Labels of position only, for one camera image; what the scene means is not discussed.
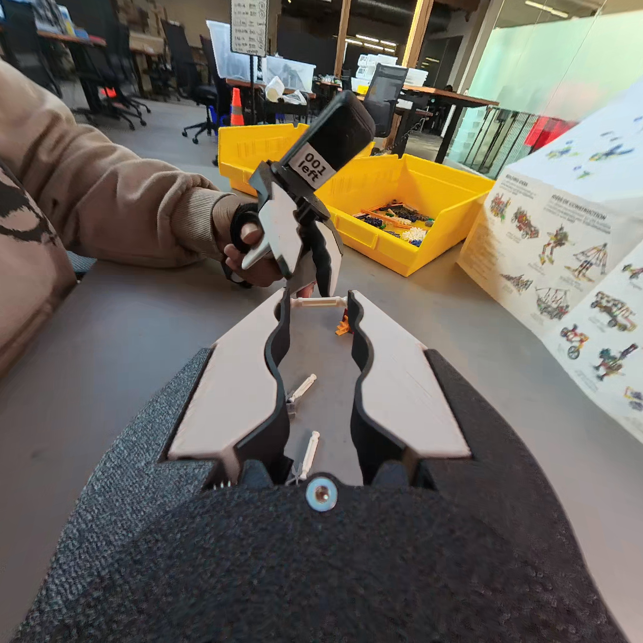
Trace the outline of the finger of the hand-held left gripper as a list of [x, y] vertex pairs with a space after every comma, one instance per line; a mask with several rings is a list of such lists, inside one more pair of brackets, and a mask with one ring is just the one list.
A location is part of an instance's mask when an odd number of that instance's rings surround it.
[[319, 294], [323, 298], [331, 297], [336, 291], [343, 258], [343, 242], [332, 222], [314, 222], [310, 248]]
[[294, 277], [303, 248], [295, 212], [293, 199], [277, 182], [271, 183], [271, 196], [259, 210], [263, 229], [259, 257], [272, 254], [285, 279]]

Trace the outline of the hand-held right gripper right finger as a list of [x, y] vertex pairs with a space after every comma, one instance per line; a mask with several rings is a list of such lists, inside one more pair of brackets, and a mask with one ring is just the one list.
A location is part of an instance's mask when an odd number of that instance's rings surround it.
[[348, 318], [359, 368], [350, 436], [363, 483], [386, 462], [414, 482], [422, 461], [471, 459], [427, 346], [358, 290], [348, 292]]

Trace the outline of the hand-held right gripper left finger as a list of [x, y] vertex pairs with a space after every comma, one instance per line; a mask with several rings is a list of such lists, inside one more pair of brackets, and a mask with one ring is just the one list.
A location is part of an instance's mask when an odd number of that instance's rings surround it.
[[291, 295], [279, 289], [212, 345], [168, 443], [167, 459], [214, 460], [236, 483], [245, 462], [284, 459], [290, 421], [279, 364], [290, 348]]

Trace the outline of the large yellow plastic bin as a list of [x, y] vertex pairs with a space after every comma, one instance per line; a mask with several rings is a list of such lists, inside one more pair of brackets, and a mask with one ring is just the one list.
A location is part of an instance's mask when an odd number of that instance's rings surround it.
[[[494, 181], [408, 154], [358, 157], [316, 192], [344, 245], [409, 277], [462, 242]], [[354, 218], [398, 200], [435, 220], [420, 247]]]

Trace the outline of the black office chair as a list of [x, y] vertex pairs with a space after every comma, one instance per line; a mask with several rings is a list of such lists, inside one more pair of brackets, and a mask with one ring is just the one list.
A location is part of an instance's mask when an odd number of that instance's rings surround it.
[[124, 36], [124, 25], [109, 19], [102, 36], [104, 45], [79, 45], [73, 54], [76, 74], [87, 102], [87, 108], [77, 108], [73, 112], [85, 117], [94, 127], [98, 126], [96, 116], [122, 120], [132, 131], [135, 130], [133, 119], [142, 127], [147, 126], [141, 109], [147, 113], [150, 109], [126, 93], [135, 76], [129, 56], [125, 54]]
[[368, 86], [363, 105], [375, 124], [375, 138], [390, 134], [393, 116], [408, 69], [378, 63]]
[[201, 134], [207, 133], [211, 136], [219, 130], [219, 92], [215, 85], [202, 82], [199, 64], [194, 59], [185, 29], [179, 23], [166, 19], [161, 20], [161, 25], [170, 52], [178, 93], [181, 97], [206, 109], [204, 122], [187, 126], [181, 133], [185, 138], [188, 138], [189, 131], [196, 129], [196, 133], [192, 136], [192, 142], [198, 144]]

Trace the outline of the pile of colourful toy pieces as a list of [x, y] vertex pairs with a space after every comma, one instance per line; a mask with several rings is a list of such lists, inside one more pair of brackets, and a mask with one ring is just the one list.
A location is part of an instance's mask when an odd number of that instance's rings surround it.
[[435, 220], [398, 200], [362, 209], [354, 218], [414, 247], [420, 247]]

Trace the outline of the clear plastic container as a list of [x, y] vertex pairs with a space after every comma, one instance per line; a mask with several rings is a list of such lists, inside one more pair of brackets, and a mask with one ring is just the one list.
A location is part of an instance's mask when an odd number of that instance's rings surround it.
[[284, 89], [312, 93], [316, 66], [298, 60], [269, 56], [262, 59], [263, 82], [268, 86], [275, 77]]

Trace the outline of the small yellow plastic bin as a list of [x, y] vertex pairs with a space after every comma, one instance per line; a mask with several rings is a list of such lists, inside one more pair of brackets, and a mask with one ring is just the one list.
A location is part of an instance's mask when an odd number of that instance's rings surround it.
[[302, 123], [221, 127], [219, 172], [233, 190], [256, 197], [249, 179], [260, 162], [280, 160], [308, 129]]

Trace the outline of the sign board on stand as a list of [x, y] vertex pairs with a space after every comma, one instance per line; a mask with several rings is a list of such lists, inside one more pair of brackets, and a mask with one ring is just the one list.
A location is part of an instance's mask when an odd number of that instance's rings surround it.
[[256, 124], [255, 62], [268, 54], [268, 1], [230, 1], [229, 44], [236, 55], [245, 55], [249, 69], [250, 124]]

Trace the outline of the stack of clear crates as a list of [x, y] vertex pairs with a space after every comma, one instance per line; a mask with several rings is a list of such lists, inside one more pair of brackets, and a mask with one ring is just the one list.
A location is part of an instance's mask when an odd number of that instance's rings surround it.
[[458, 163], [495, 180], [507, 165], [532, 152], [527, 140], [537, 120], [525, 111], [487, 107], [463, 144]]

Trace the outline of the stack of red crates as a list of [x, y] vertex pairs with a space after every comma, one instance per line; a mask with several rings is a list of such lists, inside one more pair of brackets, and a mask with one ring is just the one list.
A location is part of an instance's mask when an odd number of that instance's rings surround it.
[[524, 145], [530, 149], [530, 153], [541, 149], [545, 145], [557, 139], [571, 128], [577, 122], [567, 121], [553, 117], [538, 117], [530, 131], [526, 135]]

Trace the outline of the printed instruction sheet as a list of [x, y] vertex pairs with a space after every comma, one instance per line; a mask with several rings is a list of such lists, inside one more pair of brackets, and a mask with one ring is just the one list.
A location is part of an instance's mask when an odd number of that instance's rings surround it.
[[508, 165], [458, 264], [642, 441], [642, 80]]

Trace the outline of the wooden work table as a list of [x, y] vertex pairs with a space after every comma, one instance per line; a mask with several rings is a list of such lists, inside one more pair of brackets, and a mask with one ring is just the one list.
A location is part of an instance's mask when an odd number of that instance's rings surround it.
[[108, 45], [107, 41], [104, 38], [93, 35], [79, 37], [77, 35], [55, 33], [53, 31], [46, 31], [43, 29], [37, 29], [37, 35], [51, 41], [58, 41], [65, 44], [80, 44], [84, 46], [100, 47], [103, 49]]

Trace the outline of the long black frame table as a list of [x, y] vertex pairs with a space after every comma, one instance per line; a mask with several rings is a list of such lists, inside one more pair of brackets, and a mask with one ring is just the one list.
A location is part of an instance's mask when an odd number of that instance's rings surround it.
[[403, 86], [401, 97], [403, 100], [411, 101], [412, 106], [407, 111], [406, 115], [400, 121], [400, 129], [394, 141], [393, 152], [402, 157], [406, 150], [406, 141], [408, 134], [413, 131], [413, 120], [415, 113], [419, 106], [423, 108], [428, 106], [431, 99], [438, 99], [441, 103], [453, 107], [453, 114], [446, 125], [446, 131], [442, 137], [442, 143], [437, 152], [435, 163], [443, 163], [451, 141], [453, 140], [456, 127], [458, 126], [460, 117], [465, 109], [478, 109], [478, 108], [494, 108], [500, 104], [497, 101], [476, 98], [467, 94], [459, 94], [457, 92], [438, 89], [435, 87], [424, 87], [405, 84]]

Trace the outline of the thick wooden post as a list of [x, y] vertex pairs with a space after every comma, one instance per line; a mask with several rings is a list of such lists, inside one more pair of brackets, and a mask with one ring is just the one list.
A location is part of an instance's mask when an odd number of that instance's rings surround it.
[[417, 1], [401, 65], [415, 68], [419, 60], [434, 1]]

